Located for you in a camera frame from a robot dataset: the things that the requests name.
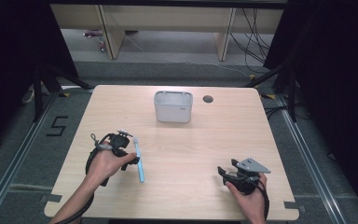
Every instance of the forearm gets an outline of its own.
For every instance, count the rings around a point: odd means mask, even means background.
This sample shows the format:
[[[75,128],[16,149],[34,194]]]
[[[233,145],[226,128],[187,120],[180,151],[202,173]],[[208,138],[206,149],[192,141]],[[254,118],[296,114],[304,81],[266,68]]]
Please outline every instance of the forearm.
[[[57,223],[71,217],[86,205],[94,191],[99,187],[99,181],[86,177],[75,193],[62,206],[55,217],[49,223]]]

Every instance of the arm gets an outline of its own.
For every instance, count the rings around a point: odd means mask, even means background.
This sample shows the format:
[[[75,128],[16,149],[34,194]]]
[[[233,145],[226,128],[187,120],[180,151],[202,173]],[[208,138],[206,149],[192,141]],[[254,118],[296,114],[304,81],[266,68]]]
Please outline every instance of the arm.
[[[259,176],[259,182],[262,182],[264,186],[267,187],[266,176],[263,173],[260,173]],[[249,219],[252,224],[266,223],[264,219],[264,197],[259,189],[255,189],[255,191],[249,195],[243,195],[230,182],[227,181],[226,186],[240,205],[242,214]],[[259,183],[258,186],[261,189],[264,188],[261,183]]]
[[[114,175],[122,165],[132,161],[135,157],[136,153],[134,152],[125,157],[117,157],[110,150],[98,152],[83,182],[49,223],[57,223],[78,212],[107,177]]]

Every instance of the hand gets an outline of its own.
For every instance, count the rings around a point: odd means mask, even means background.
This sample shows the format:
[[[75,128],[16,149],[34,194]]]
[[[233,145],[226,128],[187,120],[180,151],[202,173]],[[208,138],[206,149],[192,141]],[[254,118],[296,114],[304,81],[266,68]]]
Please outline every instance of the hand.
[[[266,188],[267,177],[263,173],[260,173],[259,177],[258,186],[261,189]],[[259,189],[255,189],[255,191],[249,195],[243,195],[230,182],[227,181],[226,186],[240,205],[242,214],[249,219],[252,224],[266,223],[264,219],[264,197]]]
[[[111,150],[101,150],[95,155],[86,178],[91,178],[92,182],[99,186],[106,178],[114,175],[121,166],[132,161],[136,153],[132,152],[124,157],[117,157]]]

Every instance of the black stand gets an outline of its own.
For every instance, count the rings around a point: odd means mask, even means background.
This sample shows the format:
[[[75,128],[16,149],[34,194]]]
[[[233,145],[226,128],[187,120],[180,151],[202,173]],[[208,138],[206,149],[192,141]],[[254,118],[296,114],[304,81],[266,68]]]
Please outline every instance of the black stand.
[[[42,85],[41,82],[46,86],[49,92],[60,92],[62,87],[58,82],[56,76],[64,77],[65,79],[73,82],[85,90],[94,89],[93,86],[83,82],[77,77],[69,76],[64,73],[61,69],[48,65],[45,63],[39,64],[34,71],[34,122],[40,118],[43,112],[43,100],[42,100]]]
[[[245,88],[253,88],[254,86],[274,77],[276,75],[277,79],[273,84],[274,92],[282,92],[286,86],[289,87],[288,97],[288,112],[293,122],[296,122],[296,113],[295,113],[295,97],[296,97],[296,71],[295,69],[303,62],[306,58],[309,49],[310,49],[310,41],[313,37],[316,20],[320,13],[322,4],[324,0],[321,0],[318,3],[316,10],[310,14],[308,19],[306,20],[304,26],[300,30],[298,37],[294,45],[292,46],[289,54],[286,57],[286,60],[267,72],[262,77],[257,78],[251,83],[243,86]]]

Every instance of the desk panel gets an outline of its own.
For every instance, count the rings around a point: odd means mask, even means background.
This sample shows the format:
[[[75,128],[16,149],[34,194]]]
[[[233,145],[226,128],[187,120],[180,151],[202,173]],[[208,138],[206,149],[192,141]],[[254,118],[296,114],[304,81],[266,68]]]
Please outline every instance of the desk panel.
[[[189,123],[159,122],[153,97],[156,91],[190,91],[194,102]],[[203,102],[205,95],[212,103]],[[119,171],[106,187],[99,187],[85,217],[241,220],[234,198],[222,183],[217,166],[236,171],[231,159],[252,157],[271,170],[268,177],[268,219],[294,220],[296,209],[282,161],[258,93],[254,89],[159,86],[98,86],[81,120],[49,202],[54,216],[83,180],[98,139],[118,129],[139,140],[145,171],[141,184],[135,165]],[[134,151],[131,143],[126,151]]]

